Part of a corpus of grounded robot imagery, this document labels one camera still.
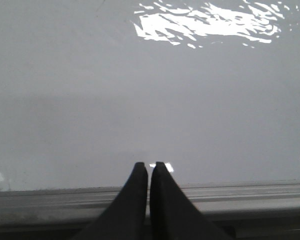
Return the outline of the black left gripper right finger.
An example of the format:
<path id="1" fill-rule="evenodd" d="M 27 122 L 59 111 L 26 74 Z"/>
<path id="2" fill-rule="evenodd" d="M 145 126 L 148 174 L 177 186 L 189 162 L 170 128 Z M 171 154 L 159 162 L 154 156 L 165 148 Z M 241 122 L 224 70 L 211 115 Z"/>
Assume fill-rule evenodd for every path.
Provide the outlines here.
<path id="1" fill-rule="evenodd" d="M 152 172 L 149 207 L 155 240 L 232 239 L 192 204 L 163 162 Z"/>

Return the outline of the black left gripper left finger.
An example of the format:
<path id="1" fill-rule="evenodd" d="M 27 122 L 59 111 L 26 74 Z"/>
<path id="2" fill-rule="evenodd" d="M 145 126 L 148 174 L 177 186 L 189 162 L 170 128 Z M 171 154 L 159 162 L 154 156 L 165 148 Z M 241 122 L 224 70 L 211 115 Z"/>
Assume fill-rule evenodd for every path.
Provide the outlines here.
<path id="1" fill-rule="evenodd" d="M 148 172 L 137 162 L 112 203 L 73 240 L 141 240 L 147 206 Z"/>

